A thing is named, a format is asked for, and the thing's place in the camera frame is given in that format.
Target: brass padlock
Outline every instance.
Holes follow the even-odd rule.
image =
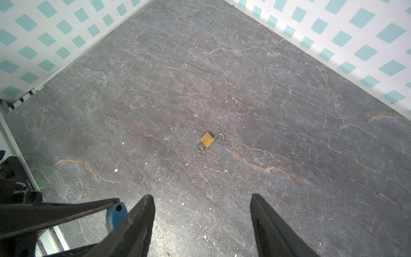
[[[198,146],[197,146],[197,151],[198,151],[198,153],[199,154],[204,154],[204,152],[205,152],[205,150],[206,150],[206,147],[209,147],[213,142],[214,142],[214,140],[218,137],[218,136],[223,136],[223,138],[221,139],[221,141],[218,143],[219,145],[224,141],[224,138],[225,138],[225,136],[224,136],[224,134],[223,133],[218,133],[217,135],[215,135],[215,137],[212,137],[211,135],[210,135],[210,133],[206,133],[200,140],[201,140],[201,142],[203,142],[203,144],[199,144]]]

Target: teal square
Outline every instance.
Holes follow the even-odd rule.
[[[377,50],[375,50],[372,47],[369,47],[368,45],[364,45],[354,55],[360,58],[361,60],[366,61],[376,53],[378,53]]]
[[[85,41],[82,37],[77,36],[75,38],[73,38],[72,42],[77,46],[77,47],[81,47],[82,45],[85,44]]]
[[[23,76],[21,76],[21,79],[24,80],[27,83],[33,83],[34,81],[36,81],[39,77],[37,77],[36,75],[34,75],[33,73],[27,72],[26,74],[24,74]]]
[[[17,24],[23,27],[23,29],[30,31],[34,27],[37,26],[37,23],[34,22],[34,20],[30,19],[27,15],[23,14],[20,18],[15,20]]]
[[[373,17],[374,13],[367,11],[364,8],[361,8],[353,18],[351,18],[350,23],[354,24],[359,28],[363,28]]]
[[[0,69],[11,74],[15,72],[16,69],[18,69],[18,66],[10,62],[9,60],[5,60],[4,62],[0,63]]]
[[[307,48],[310,48],[312,46],[312,44],[314,44],[314,41],[311,40],[308,37],[304,37],[303,40],[301,41],[301,44]]]
[[[90,26],[87,30],[90,32],[90,34],[91,34],[93,37],[95,37],[98,33],[100,33],[99,28],[97,28],[97,26],[96,26],[95,24],[93,24],[92,26]]]
[[[326,23],[325,21],[321,19],[317,19],[312,25],[311,30],[321,35],[321,33],[324,31],[324,29],[326,29],[327,26],[328,26],[328,23]]]
[[[117,11],[120,14],[120,16],[123,16],[127,12],[126,7],[124,6],[124,4],[120,4],[117,7]]]
[[[51,46],[55,42],[55,39],[52,36],[50,36],[47,32],[38,37],[37,39],[40,40],[40,42],[45,44],[46,46]]]
[[[402,71],[406,67],[402,65],[401,63],[398,63],[394,60],[389,61],[385,65],[383,65],[379,70],[387,74],[388,76],[393,76],[397,74],[398,72]]]
[[[18,88],[15,88],[15,87],[13,87],[13,86],[8,86],[8,87],[6,87],[5,89],[3,89],[1,92],[2,92],[3,94],[8,95],[8,96],[14,97],[14,96],[16,96],[18,93],[20,93],[21,90],[18,89]]]
[[[64,47],[58,49],[55,53],[63,59],[70,55],[70,52]]]
[[[103,21],[107,25],[107,27],[114,22],[113,18],[110,16],[110,14],[104,16]]]
[[[140,3],[140,0],[131,0],[131,3],[133,4],[133,6],[136,6]]]
[[[247,3],[247,0],[240,0],[239,2],[238,2],[238,4],[240,5],[240,7],[243,7],[243,8],[245,8],[245,4]]]
[[[277,25],[278,19],[275,18],[274,16],[271,16],[268,18],[267,23],[270,24],[271,26],[275,27]]]
[[[78,11],[74,13],[74,15],[79,19],[81,23],[88,19],[87,13],[85,13],[83,8],[80,8]]]
[[[20,51],[18,51],[18,53],[29,60],[33,59],[33,57],[39,54],[28,46],[23,47]]]
[[[56,25],[61,32],[63,32],[65,35],[69,33],[73,28],[70,26],[66,20],[62,20],[59,24]]]
[[[322,58],[326,59],[327,61],[329,61],[331,59],[331,57],[334,56],[334,53],[331,52],[330,50],[328,50],[327,48],[324,48],[321,53],[319,54]]]
[[[294,32],[295,32],[296,30],[295,29],[293,29],[292,27],[290,27],[290,26],[286,26],[285,27],[285,30],[284,30],[284,34],[286,34],[287,36],[289,36],[289,37],[292,37],[293,35],[294,35]]]
[[[72,2],[74,2],[74,1],[76,1],[76,0],[63,0],[63,2],[64,2],[66,5],[69,5],[69,4],[71,4]]]
[[[332,14],[337,14],[346,2],[347,0],[330,0],[324,9]]]
[[[370,88],[372,88],[376,84],[380,83],[380,81],[378,81],[377,79],[371,77],[370,75],[367,75],[365,78],[361,79],[360,81],[363,82],[366,86],[368,86]]]
[[[43,69],[45,69],[46,71],[50,71],[51,68],[53,68],[55,65],[54,63],[52,63],[51,61],[45,59],[44,61],[42,61],[39,66]]]
[[[352,36],[348,35],[347,33],[340,31],[338,34],[331,40],[332,43],[343,47],[350,39]]]
[[[256,15],[256,16],[258,16],[258,17],[260,17],[261,12],[262,12],[261,8],[258,8],[258,7],[255,5],[255,6],[254,6],[254,9],[253,9],[253,14]]]
[[[403,99],[405,99],[405,96],[401,95],[400,93],[398,93],[398,92],[395,91],[395,90],[392,90],[392,91],[386,93],[384,96],[385,96],[388,100],[390,100],[390,101],[392,102],[392,104],[393,104],[393,103],[396,103],[396,102],[399,102],[399,101],[401,101],[401,100],[403,100]]]
[[[14,4],[10,0],[1,0],[0,1],[0,10],[2,12],[7,11],[8,9],[12,8]]]
[[[41,4],[37,6],[37,9],[39,9],[47,18],[50,18],[53,14],[56,14],[57,11],[49,4],[49,2],[44,1]]]
[[[344,62],[339,66],[339,68],[346,73],[351,73],[351,71],[353,71],[356,67],[349,62]]]
[[[282,12],[284,10],[284,6],[287,3],[287,0],[275,0],[274,8]]]
[[[104,4],[101,0],[92,0],[91,4],[94,6],[94,9],[96,9],[97,12],[104,8]]]
[[[405,29],[395,25],[394,23],[390,23],[386,28],[384,28],[380,33],[378,33],[376,37],[387,43],[391,43],[405,32]]]
[[[307,13],[306,10],[297,6],[291,18],[295,21],[301,22],[306,13]]]
[[[0,41],[6,46],[13,43],[17,38],[12,34],[8,33],[4,28],[0,30]]]

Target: wall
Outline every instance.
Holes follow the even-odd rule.
[[[226,1],[411,119],[411,1]]]
[[[0,98],[38,89],[151,0],[1,0]]]

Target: marble surface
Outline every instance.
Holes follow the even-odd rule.
[[[256,257],[252,193],[321,256],[411,254],[410,121],[225,1],[152,2],[6,121],[47,201],[152,194],[150,256]]]

